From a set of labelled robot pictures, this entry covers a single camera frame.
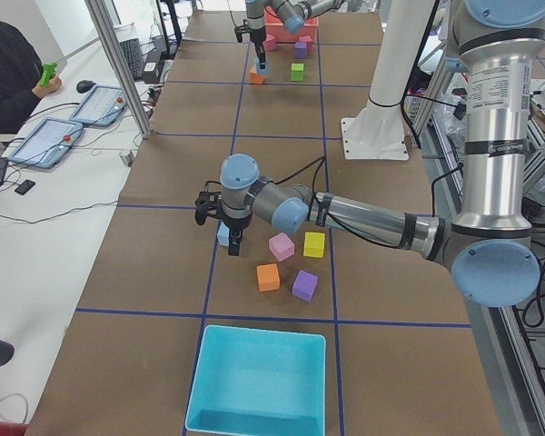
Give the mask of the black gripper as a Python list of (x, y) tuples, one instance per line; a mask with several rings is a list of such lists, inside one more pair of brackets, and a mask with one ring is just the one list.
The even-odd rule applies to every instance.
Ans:
[(231, 256), (239, 256), (243, 239), (243, 230), (246, 229), (252, 220), (252, 215), (248, 213), (244, 217), (232, 217), (226, 213), (222, 213), (222, 222), (229, 229), (228, 236), (228, 254)]
[(260, 71), (266, 70), (266, 58), (264, 57), (263, 42), (254, 42), (254, 48), (258, 59), (258, 69)]

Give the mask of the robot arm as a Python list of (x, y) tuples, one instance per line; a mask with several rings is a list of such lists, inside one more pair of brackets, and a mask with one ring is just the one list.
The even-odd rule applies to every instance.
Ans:
[[(296, 34), (305, 22), (344, 1), (245, 1), (246, 18), (234, 32), (250, 36), (258, 67), (265, 12)], [(382, 52), (367, 104), (343, 118), (346, 159), (407, 160), (401, 120), (413, 67), (420, 60), (439, 1), (392, 1)], [(450, 1), (446, 50), (466, 68), (463, 159), (431, 182), (431, 217), (396, 212), (304, 185), (282, 186), (261, 175), (247, 154), (223, 161), (213, 209), (231, 230), (229, 254), (238, 255), (243, 229), (255, 215), (294, 235), (305, 222), (332, 227), (365, 242), (412, 250), (444, 266), (458, 290), (487, 307), (514, 306), (540, 291), (545, 263), (530, 249), (531, 224), (521, 213), (528, 145), (531, 67), (545, 47), (545, 1)], [(435, 186), (462, 174), (461, 210), (450, 224), (435, 213)]]
[(234, 32), (239, 43), (243, 40), (244, 34), (249, 35), (255, 48), (257, 71), (265, 73), (267, 61), (264, 42), (266, 40), (265, 11), (267, 8), (276, 14), (290, 34), (296, 34), (307, 20), (325, 14), (332, 9), (338, 10), (341, 6), (342, 1), (339, 0), (297, 1), (296, 3), (286, 0), (246, 1), (246, 18), (242, 25), (234, 28)]

